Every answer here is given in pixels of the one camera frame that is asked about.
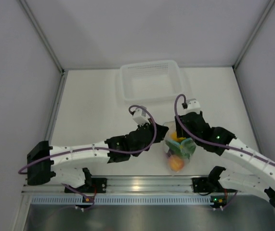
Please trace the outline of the purple fake onion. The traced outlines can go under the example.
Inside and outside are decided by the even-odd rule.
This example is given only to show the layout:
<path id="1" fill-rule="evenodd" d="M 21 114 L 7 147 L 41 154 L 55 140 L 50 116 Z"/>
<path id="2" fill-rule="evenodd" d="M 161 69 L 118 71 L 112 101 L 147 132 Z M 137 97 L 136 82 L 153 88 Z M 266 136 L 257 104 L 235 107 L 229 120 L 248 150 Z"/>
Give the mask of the purple fake onion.
<path id="1" fill-rule="evenodd" d="M 167 158 L 170 158 L 173 154 L 174 154 L 174 152 L 173 152 L 171 149 L 169 149 L 169 150 L 166 152 Z"/>

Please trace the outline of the green fake bell pepper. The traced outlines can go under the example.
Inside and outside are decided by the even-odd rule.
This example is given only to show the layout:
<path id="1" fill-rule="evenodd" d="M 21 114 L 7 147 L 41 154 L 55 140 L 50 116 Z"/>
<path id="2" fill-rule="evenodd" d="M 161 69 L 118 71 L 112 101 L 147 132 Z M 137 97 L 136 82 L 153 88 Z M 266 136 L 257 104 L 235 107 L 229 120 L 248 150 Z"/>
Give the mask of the green fake bell pepper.
<path id="1" fill-rule="evenodd" d="M 165 144 L 181 159 L 189 159 L 195 152 L 196 145 L 191 138 L 183 140 L 181 143 L 173 140 L 165 140 Z"/>

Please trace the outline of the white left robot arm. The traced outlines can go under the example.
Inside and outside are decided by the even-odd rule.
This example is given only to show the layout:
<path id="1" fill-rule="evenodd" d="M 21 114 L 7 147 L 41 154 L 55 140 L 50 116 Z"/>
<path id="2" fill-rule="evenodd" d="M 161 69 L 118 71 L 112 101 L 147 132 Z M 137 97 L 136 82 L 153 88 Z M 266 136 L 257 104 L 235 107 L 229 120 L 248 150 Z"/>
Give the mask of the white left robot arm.
<path id="1" fill-rule="evenodd" d="M 157 123 L 146 123 L 127 135 L 89 145 L 51 146 L 48 141 L 40 141 L 26 157 L 27 184 L 53 182 L 87 192 L 92 186 L 91 164 L 121 163 L 138 157 L 152 144 L 163 141 L 168 130 Z"/>

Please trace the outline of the clear zip top bag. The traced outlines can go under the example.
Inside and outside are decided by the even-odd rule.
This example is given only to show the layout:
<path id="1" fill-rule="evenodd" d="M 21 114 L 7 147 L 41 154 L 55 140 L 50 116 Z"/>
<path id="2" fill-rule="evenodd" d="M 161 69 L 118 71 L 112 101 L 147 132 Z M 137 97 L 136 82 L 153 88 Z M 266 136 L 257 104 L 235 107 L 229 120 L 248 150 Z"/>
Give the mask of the clear zip top bag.
<path id="1" fill-rule="evenodd" d="M 171 174 L 181 173 L 189 164 L 196 150 L 196 144 L 191 138 L 177 137 L 175 122 L 165 122 L 169 128 L 163 140 L 163 151 Z"/>

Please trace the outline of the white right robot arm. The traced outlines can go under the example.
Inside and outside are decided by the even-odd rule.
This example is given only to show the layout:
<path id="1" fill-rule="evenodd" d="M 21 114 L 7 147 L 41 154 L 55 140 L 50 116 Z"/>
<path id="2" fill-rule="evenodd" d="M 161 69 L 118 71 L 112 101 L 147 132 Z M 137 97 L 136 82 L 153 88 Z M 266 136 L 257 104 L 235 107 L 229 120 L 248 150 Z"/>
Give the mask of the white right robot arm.
<path id="1" fill-rule="evenodd" d="M 195 144 L 221 158 L 237 163 L 248 175 L 216 166 L 208 176 L 213 191 L 221 188 L 242 191 L 266 200 L 275 208 L 275 162 L 245 145 L 222 127 L 211 127 L 202 113 L 175 116 L 178 137 L 192 138 Z"/>

